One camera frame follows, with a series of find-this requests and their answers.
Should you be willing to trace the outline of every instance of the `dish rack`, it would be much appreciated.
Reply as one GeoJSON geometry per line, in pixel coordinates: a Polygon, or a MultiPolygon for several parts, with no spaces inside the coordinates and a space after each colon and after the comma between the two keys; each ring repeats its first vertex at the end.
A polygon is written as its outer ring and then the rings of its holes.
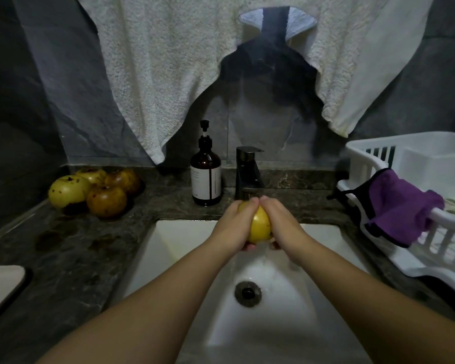
{"type": "Polygon", "coordinates": [[[383,168],[422,191],[434,190],[445,199],[445,210],[434,208],[433,221],[409,248],[372,236],[364,227],[369,221],[353,194],[347,197],[360,210],[361,231],[410,277],[433,276],[455,290],[455,133],[432,131],[386,138],[355,140],[346,144],[350,155],[349,179],[339,190],[355,189],[383,168]]]}

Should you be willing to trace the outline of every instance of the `purple cloth with black trim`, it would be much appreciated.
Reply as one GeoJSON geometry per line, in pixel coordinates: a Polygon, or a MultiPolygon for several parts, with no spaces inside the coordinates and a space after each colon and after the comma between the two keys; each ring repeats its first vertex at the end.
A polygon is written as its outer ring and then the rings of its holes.
{"type": "Polygon", "coordinates": [[[441,195],[432,190],[422,192],[389,168],[377,171],[356,189],[342,192],[348,193],[354,194],[364,208],[369,218],[364,226],[372,236],[383,236],[406,248],[429,230],[432,209],[445,207],[441,195]]]}

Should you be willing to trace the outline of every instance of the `person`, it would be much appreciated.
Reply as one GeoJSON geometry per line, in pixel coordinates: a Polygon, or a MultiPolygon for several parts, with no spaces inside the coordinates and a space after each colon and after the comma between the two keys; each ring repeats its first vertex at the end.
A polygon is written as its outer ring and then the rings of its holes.
{"type": "Polygon", "coordinates": [[[453,321],[318,243],[278,200],[254,197],[238,213],[240,203],[228,207],[203,244],[73,331],[38,363],[174,363],[214,278],[245,245],[260,204],[279,246],[313,279],[374,363],[455,363],[453,321]]]}

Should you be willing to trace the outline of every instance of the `sink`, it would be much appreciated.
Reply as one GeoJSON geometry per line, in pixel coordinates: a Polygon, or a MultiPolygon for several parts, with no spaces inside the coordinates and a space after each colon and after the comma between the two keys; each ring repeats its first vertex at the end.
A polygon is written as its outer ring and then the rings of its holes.
{"type": "MultiPolygon", "coordinates": [[[[158,221],[111,303],[144,286],[200,245],[211,234],[215,223],[158,221]]],[[[371,273],[363,257],[337,226],[302,224],[302,227],[319,242],[371,273]]],[[[291,263],[283,251],[273,251],[267,243],[255,251],[239,252],[213,282],[177,360],[177,363],[198,362],[371,363],[343,318],[311,278],[291,263]],[[240,286],[254,283],[253,286],[259,287],[261,300],[257,305],[246,307],[236,299],[235,289],[240,282],[245,283],[240,286]]]]}

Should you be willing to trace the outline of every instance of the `hand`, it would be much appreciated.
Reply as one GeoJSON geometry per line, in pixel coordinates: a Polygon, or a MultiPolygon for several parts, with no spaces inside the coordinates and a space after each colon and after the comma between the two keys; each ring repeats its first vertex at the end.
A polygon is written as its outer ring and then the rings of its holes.
{"type": "Polygon", "coordinates": [[[271,222],[271,231],[278,245],[288,255],[290,260],[297,262],[297,255],[304,244],[314,241],[300,226],[293,215],[281,204],[278,199],[263,195],[260,198],[271,222]]]}
{"type": "Polygon", "coordinates": [[[206,240],[206,243],[224,246],[229,257],[234,256],[241,249],[255,248],[255,245],[247,243],[246,240],[251,231],[253,217],[260,206],[260,200],[257,197],[251,198],[248,205],[238,213],[238,207],[242,202],[237,200],[231,203],[206,240]]]}

